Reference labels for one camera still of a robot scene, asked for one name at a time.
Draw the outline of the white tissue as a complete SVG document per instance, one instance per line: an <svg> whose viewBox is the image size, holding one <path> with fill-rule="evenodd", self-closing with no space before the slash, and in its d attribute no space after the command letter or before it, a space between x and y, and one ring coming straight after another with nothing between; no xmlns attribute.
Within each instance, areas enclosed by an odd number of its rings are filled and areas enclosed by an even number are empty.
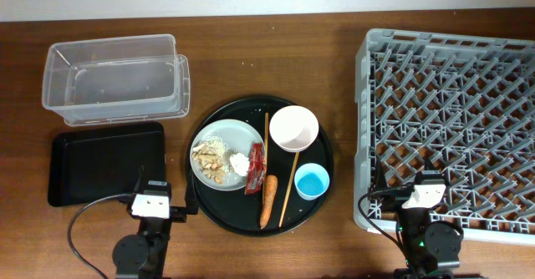
<svg viewBox="0 0 535 279"><path fill-rule="evenodd" d="M229 161L234 172L239 176L246 176L249 170L250 161L242 153L230 155Z"/></svg>

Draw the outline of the peanut shells and rice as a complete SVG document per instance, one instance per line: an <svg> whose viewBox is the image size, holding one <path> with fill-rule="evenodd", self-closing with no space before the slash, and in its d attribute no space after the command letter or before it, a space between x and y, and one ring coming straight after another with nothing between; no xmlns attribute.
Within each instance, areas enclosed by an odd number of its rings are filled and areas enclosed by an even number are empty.
<svg viewBox="0 0 535 279"><path fill-rule="evenodd" d="M207 179L221 185L229 171L227 150L221 137L208 135L192 147L191 158Z"/></svg>

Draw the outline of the pink bowl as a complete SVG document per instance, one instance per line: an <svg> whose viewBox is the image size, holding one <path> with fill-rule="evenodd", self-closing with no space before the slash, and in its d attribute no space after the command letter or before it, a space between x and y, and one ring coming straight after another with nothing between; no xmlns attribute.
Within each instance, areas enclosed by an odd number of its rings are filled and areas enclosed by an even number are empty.
<svg viewBox="0 0 535 279"><path fill-rule="evenodd" d="M298 105L278 110L269 122L269 134L275 144L287 152L301 152L317 138L319 123L314 113Z"/></svg>

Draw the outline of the orange carrot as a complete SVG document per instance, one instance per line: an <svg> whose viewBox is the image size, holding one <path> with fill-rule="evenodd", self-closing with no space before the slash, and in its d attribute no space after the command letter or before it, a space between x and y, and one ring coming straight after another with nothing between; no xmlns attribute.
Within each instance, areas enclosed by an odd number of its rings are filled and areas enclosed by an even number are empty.
<svg viewBox="0 0 535 279"><path fill-rule="evenodd" d="M273 202L278 189L278 178L275 175L268 175L264 181L262 212L260 216L259 225L264 229L271 217Z"/></svg>

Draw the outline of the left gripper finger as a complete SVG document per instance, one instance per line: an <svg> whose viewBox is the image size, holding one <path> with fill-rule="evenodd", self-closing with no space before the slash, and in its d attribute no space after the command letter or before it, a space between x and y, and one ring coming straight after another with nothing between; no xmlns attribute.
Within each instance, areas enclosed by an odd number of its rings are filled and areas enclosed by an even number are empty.
<svg viewBox="0 0 535 279"><path fill-rule="evenodd" d="M198 214L198 203L196 200L194 173L192 169L186 172L186 192L185 192L186 213L188 215Z"/></svg>
<svg viewBox="0 0 535 279"><path fill-rule="evenodd" d="M141 181L143 179L144 170L145 168L143 165L141 165L140 168L138 169L138 176L137 176L137 180L135 182L135 186L133 189L133 193L135 194L140 193L140 186L141 186Z"/></svg>

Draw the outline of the wooden chopstick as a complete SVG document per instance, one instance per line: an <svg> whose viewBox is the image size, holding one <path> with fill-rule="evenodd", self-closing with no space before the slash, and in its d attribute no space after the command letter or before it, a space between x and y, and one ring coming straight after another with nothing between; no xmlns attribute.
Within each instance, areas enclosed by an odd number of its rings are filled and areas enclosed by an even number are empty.
<svg viewBox="0 0 535 279"><path fill-rule="evenodd" d="M289 179L288 179L288 186L287 186L285 197L284 197L283 208L281 210L281 215L280 215L279 222L278 222L278 227L279 228L282 227L283 222L284 222L284 216L286 214L286 210L287 210L287 207L288 207L289 196L291 194L291 189L292 189L292 185L293 185L293 179L294 179L294 176L295 176L295 171L297 169L297 163L298 163L299 154L300 154L299 152L296 152L295 155L294 155L293 165L292 165L292 169L291 169L290 176L289 176Z"/></svg>
<svg viewBox="0 0 535 279"><path fill-rule="evenodd" d="M267 177L267 163L268 163L268 137L269 137L269 132L268 132L268 129L269 129L269 113L266 112L265 115L264 115L264 139L263 139L263 143L264 143L264 151L263 151L263 155L264 155L264 173L263 173L263 182L262 182L262 205L264 205L265 203L265 195L266 195L266 177Z"/></svg>

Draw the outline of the red snack wrapper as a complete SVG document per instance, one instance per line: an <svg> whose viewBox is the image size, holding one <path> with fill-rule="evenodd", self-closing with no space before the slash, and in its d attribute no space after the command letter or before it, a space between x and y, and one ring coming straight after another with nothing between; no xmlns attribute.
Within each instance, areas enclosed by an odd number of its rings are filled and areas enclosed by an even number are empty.
<svg viewBox="0 0 535 279"><path fill-rule="evenodd" d="M261 190L266 171L264 150L263 143L254 143L252 145L244 191L246 195L254 194Z"/></svg>

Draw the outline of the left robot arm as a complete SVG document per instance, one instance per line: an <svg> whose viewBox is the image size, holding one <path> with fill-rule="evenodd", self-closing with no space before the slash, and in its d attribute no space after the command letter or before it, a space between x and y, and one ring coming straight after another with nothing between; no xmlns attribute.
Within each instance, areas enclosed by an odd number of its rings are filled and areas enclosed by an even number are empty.
<svg viewBox="0 0 535 279"><path fill-rule="evenodd" d="M198 213L195 188L186 184L185 205L171 204L171 184L149 180L139 171L127 212L140 222L138 231L121 238L112 252L117 278L162 278L171 227Z"/></svg>

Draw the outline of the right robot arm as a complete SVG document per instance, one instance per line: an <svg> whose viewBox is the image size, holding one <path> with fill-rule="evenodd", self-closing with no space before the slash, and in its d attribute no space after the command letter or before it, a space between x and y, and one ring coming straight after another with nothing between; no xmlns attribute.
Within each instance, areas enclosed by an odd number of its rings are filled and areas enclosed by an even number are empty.
<svg viewBox="0 0 535 279"><path fill-rule="evenodd" d="M377 199L384 212L395 214L395 244L405 257L406 268L394 271L395 278L452 278L460 266L459 253L464 231L448 221L433 221L431 211L444 199L449 184L428 159L410 183L388 187L377 164L377 186L370 199Z"/></svg>

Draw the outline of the grey plate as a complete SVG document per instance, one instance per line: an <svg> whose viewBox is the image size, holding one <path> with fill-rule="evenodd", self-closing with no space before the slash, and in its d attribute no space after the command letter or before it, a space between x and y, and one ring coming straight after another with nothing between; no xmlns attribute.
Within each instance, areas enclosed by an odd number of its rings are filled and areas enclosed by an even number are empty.
<svg viewBox="0 0 535 279"><path fill-rule="evenodd" d="M190 151L190 163L195 177L205 186L214 190L234 191L243 188L247 182L247 174L238 174L232 166L231 157L242 154L250 158L252 146L263 145L260 134L248 123L235 120L217 120L196 133ZM195 161L195 149L200 145L207 145L218 157L221 158L222 166L219 170L225 175L219 180L210 178L204 168Z"/></svg>

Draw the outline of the blue cup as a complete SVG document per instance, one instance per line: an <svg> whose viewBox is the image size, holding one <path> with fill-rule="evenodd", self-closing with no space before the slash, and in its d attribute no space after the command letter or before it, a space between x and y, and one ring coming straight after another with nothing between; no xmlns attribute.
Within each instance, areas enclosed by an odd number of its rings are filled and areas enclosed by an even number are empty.
<svg viewBox="0 0 535 279"><path fill-rule="evenodd" d="M329 188L330 176L322 165L307 163L296 170L294 185L303 200L315 200Z"/></svg>

